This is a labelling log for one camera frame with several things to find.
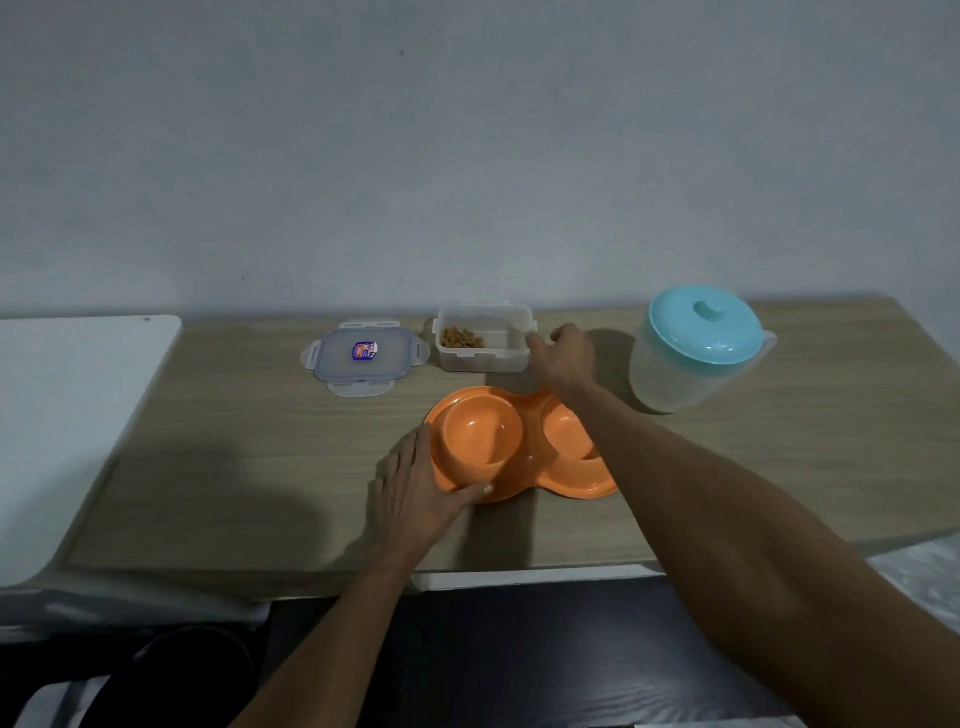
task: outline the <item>white board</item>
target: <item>white board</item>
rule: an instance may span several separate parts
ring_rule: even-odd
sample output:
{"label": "white board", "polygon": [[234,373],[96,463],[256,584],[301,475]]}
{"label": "white board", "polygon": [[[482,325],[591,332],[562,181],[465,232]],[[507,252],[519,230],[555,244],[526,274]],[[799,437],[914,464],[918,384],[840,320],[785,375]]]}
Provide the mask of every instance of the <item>white board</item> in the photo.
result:
{"label": "white board", "polygon": [[176,316],[0,321],[0,588],[50,564],[180,326]]}

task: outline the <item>dry pet food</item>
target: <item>dry pet food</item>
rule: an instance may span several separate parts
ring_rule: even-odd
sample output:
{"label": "dry pet food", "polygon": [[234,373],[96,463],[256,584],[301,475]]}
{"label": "dry pet food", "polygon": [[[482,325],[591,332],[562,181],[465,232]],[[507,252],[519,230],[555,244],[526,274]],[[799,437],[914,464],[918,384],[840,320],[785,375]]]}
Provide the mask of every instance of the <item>dry pet food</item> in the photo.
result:
{"label": "dry pet food", "polygon": [[447,327],[440,344],[447,349],[483,349],[483,336],[477,336],[468,328]]}

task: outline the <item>orange double pet bowl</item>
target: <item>orange double pet bowl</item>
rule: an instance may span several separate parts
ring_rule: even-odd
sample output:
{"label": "orange double pet bowl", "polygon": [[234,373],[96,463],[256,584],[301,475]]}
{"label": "orange double pet bowl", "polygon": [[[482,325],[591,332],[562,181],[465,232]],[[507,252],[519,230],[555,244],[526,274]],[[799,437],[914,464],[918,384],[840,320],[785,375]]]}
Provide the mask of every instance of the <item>orange double pet bowl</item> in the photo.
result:
{"label": "orange double pet bowl", "polygon": [[489,480],[497,503],[527,488],[596,498],[616,490],[580,420],[546,391],[522,397],[469,387],[430,410],[437,482],[454,491]]}

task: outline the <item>left hand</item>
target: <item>left hand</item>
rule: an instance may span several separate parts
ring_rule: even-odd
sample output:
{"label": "left hand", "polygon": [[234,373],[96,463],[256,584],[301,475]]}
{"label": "left hand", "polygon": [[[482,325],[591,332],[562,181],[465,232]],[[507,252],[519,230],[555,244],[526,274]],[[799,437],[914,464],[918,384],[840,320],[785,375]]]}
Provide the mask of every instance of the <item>left hand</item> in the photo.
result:
{"label": "left hand", "polygon": [[490,483],[474,483],[453,493],[441,490],[433,472],[430,425],[421,425],[403,438],[377,480],[375,555],[398,557],[405,569],[413,571],[457,516],[492,492]]}

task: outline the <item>white wall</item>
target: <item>white wall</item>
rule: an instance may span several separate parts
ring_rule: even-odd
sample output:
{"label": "white wall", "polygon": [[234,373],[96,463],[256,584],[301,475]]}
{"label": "white wall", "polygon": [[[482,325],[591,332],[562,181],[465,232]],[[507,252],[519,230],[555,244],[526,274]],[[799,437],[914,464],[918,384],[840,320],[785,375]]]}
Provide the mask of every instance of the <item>white wall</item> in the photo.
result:
{"label": "white wall", "polygon": [[897,295],[960,356],[954,0],[6,0],[0,314]]}

